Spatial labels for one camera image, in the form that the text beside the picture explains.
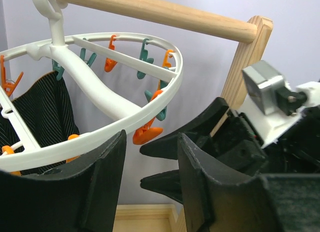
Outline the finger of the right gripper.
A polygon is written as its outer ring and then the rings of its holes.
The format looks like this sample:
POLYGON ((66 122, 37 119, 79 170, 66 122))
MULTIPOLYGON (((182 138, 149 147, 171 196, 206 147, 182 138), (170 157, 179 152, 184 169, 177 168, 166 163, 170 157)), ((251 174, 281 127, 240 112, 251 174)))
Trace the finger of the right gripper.
POLYGON ((183 194, 178 169, 144 177, 140 180, 140 187, 183 204, 183 194))

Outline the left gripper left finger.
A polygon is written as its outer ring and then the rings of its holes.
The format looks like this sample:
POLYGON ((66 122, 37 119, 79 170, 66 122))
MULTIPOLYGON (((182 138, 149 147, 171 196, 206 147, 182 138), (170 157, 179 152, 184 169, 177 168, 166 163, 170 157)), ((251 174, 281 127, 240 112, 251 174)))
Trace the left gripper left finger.
POLYGON ((0 173, 3 232, 110 232, 127 135, 120 131, 79 158, 42 174, 0 173))

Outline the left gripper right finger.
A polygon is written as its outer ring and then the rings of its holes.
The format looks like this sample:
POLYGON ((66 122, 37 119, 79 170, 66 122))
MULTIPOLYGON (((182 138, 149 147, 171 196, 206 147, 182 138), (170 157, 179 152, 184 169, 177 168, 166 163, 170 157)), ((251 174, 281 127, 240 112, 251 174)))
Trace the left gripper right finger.
POLYGON ((242 174, 178 135, 178 166, 189 232, 281 232, 264 182, 242 174))

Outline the white round clip hanger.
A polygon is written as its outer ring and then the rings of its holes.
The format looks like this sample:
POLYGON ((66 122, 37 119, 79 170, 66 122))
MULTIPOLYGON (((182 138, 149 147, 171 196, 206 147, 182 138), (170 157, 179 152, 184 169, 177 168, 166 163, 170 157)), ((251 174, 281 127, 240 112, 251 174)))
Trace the white round clip hanger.
POLYGON ((163 67, 139 60, 129 55, 99 45, 100 41, 110 39, 111 33, 87 33, 66 36, 62 10, 66 5, 57 0, 32 0, 38 12, 48 19, 51 39, 24 44, 1 52, 2 60, 28 55, 33 60, 43 57, 60 64, 74 79, 84 94, 113 123, 79 137, 41 147, 25 121, 15 108, 6 92, 0 92, 1 116, 10 121, 18 141, 3 150, 0 168, 6 172, 16 172, 51 165, 64 161, 69 152, 71 157, 83 155, 101 145, 117 132, 131 133, 153 119, 164 109, 177 93, 183 78, 183 57, 180 50, 170 42, 155 36, 149 37, 151 45, 170 50, 174 58, 173 68, 163 67), (99 55, 167 82, 160 94, 145 106, 138 106, 109 89, 92 69, 74 52, 70 44, 90 50, 99 55))

